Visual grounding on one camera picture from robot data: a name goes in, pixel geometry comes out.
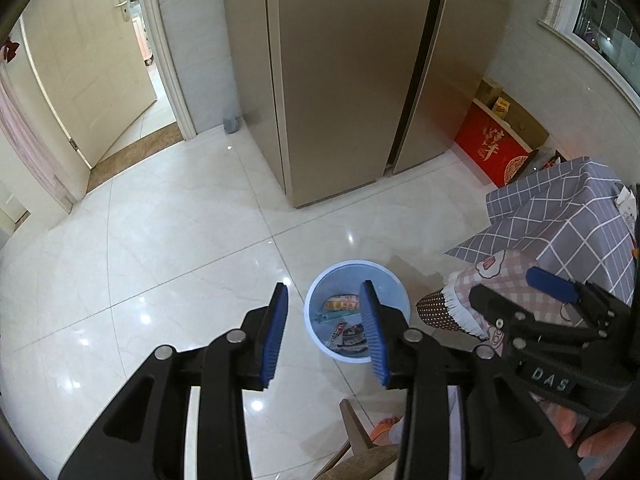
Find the person's hand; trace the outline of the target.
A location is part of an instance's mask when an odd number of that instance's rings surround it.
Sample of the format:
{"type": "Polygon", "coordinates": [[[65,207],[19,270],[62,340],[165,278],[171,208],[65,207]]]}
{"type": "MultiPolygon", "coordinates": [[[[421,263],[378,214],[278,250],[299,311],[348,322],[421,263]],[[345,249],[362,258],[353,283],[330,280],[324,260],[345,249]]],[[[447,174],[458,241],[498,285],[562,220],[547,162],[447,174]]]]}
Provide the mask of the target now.
{"type": "MultiPolygon", "coordinates": [[[[544,402],[542,410],[567,446],[575,442],[575,428],[578,417],[575,412],[562,406],[544,402]]],[[[577,455],[585,457],[602,457],[615,460],[636,432],[631,422],[614,422],[613,425],[588,437],[579,445],[577,455]]]]}

